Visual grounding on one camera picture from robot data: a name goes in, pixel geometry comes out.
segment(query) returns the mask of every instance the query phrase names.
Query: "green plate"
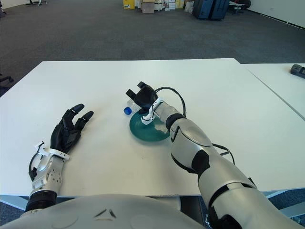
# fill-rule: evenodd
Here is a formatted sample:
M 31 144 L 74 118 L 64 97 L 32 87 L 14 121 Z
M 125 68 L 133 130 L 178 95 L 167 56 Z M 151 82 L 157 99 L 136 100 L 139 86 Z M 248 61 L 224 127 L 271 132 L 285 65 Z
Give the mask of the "green plate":
M 165 123 L 159 118 L 155 118 L 148 125 L 141 122 L 141 117 L 146 114 L 135 113 L 129 122 L 129 128 L 134 136 L 146 142 L 157 142 L 166 139 L 170 133 Z

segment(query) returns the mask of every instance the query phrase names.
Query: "tabletop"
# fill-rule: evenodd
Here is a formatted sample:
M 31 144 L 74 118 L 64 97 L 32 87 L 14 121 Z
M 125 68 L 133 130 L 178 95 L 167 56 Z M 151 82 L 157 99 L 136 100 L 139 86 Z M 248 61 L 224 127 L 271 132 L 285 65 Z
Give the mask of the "tabletop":
M 94 116 L 64 165 L 60 196 L 199 195 L 169 138 L 148 143 L 130 132 L 125 92 L 140 81 L 175 88 L 187 117 L 232 151 L 259 190 L 305 187 L 305 122 L 235 59 L 42 62 L 0 98 L 0 194 L 30 194 L 34 145 L 49 146 L 64 112 L 83 103 L 79 116 Z M 176 94 L 158 95 L 182 111 Z
M 305 79 L 290 74 L 293 63 L 243 64 L 305 121 Z

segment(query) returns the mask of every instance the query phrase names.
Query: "plastic bottle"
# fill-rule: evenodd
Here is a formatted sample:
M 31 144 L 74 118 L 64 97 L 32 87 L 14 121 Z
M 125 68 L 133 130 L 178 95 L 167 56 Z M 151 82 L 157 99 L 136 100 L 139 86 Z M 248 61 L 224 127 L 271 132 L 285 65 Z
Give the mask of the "plastic bottle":
M 132 99 L 128 100 L 127 107 L 124 108 L 124 113 L 126 115 L 133 115 L 141 109 Z

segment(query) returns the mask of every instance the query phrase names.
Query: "blue bottle cap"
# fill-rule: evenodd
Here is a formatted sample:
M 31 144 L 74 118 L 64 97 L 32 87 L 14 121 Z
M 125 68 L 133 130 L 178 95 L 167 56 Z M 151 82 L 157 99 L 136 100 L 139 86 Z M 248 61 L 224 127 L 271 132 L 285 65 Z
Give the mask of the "blue bottle cap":
M 124 108 L 124 113 L 127 114 L 127 115 L 130 115 L 132 113 L 131 108 L 130 107 Z

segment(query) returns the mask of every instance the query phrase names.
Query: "office floor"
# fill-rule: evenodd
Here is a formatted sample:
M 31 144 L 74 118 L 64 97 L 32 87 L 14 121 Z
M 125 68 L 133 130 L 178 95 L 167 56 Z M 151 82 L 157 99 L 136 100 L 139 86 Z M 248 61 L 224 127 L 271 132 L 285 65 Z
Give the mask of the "office floor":
M 0 72 L 15 81 L 3 86 L 14 85 L 41 61 L 234 57 L 240 63 L 305 62 L 304 30 L 247 10 L 240 16 L 228 13 L 223 21 L 200 21 L 183 10 L 143 15 L 123 10 L 122 0 L 48 0 L 5 11 Z M 305 201 L 305 190 L 271 201 L 285 208 Z M 20 214 L 0 203 L 0 225 Z

